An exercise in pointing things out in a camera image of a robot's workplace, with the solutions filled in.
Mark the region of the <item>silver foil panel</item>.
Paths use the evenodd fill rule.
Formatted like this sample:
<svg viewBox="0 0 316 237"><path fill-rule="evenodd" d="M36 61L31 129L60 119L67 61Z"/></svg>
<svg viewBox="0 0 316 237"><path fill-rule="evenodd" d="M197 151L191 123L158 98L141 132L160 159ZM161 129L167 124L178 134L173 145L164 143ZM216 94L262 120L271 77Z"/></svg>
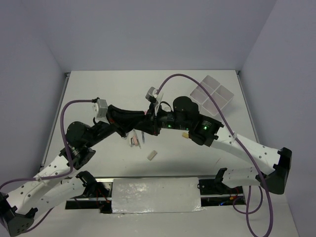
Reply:
<svg viewBox="0 0 316 237"><path fill-rule="evenodd" d="M116 179L112 212L181 213L202 210L198 178Z"/></svg>

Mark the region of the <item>blue pen clear barrel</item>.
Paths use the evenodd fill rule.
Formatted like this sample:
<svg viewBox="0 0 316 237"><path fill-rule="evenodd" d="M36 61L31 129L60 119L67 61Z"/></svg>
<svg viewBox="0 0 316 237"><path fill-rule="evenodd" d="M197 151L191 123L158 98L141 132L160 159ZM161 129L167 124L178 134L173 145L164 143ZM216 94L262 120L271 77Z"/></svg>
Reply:
<svg viewBox="0 0 316 237"><path fill-rule="evenodd" d="M141 131L141 136L142 136L142 142L143 144L145 144L145 133L143 131Z"/></svg>

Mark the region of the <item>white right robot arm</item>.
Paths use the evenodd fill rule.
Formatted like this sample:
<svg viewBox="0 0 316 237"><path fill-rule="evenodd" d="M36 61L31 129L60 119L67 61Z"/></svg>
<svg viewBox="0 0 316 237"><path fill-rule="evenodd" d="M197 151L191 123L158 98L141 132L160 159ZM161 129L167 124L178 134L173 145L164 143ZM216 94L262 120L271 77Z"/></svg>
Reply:
<svg viewBox="0 0 316 237"><path fill-rule="evenodd" d="M272 194L284 194L292 151L286 147L269 148L230 131L220 121L200 114L198 105L187 96L176 98L170 112L152 103L135 128L154 136L161 129L184 130L194 143L222 150L253 165L254 170L244 171L241 178L233 177L235 171L221 168L214 182L220 193L235 186L261 186Z"/></svg>

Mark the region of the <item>beige eraser centre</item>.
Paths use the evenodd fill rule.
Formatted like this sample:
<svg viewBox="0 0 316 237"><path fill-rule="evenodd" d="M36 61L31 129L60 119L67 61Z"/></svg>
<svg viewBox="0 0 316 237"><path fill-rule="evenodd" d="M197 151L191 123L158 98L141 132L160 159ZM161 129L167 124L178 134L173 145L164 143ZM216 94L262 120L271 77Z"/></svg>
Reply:
<svg viewBox="0 0 316 237"><path fill-rule="evenodd" d="M151 161L157 154L158 154L157 151L153 150L153 151L151 151L150 154L147 156L147 159L148 159L149 161Z"/></svg>

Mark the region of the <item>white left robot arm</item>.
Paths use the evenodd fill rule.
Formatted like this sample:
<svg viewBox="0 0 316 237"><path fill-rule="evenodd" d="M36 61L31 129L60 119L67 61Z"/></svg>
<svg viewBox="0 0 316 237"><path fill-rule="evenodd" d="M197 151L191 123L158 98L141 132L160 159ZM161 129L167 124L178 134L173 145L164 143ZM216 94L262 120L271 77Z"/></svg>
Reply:
<svg viewBox="0 0 316 237"><path fill-rule="evenodd" d="M105 100L92 101L95 113L93 126L75 121L64 128L67 103L60 115L61 135L64 148L56 158L33 178L20 178L19 188L0 195L0 222L11 237L27 233L37 227L34 221L43 213L49 214L58 204L78 196L109 196L109 190L88 171L80 169L95 155L92 147L113 133L122 138L132 130L156 135L155 112L128 111Z"/></svg>

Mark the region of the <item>clear compartment organizer box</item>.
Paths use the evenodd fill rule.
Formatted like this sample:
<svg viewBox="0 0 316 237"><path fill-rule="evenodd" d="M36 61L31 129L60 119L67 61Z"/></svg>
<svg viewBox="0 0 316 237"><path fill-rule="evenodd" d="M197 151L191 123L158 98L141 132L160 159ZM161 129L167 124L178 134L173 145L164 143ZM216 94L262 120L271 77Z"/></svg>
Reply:
<svg viewBox="0 0 316 237"><path fill-rule="evenodd" d="M200 84L208 91L221 111L234 97L234 94L231 91L209 75L207 75ZM193 102L197 103L201 114L210 117L216 117L218 115L218 110L212 100L210 100L205 91L198 85L190 93L190 98Z"/></svg>

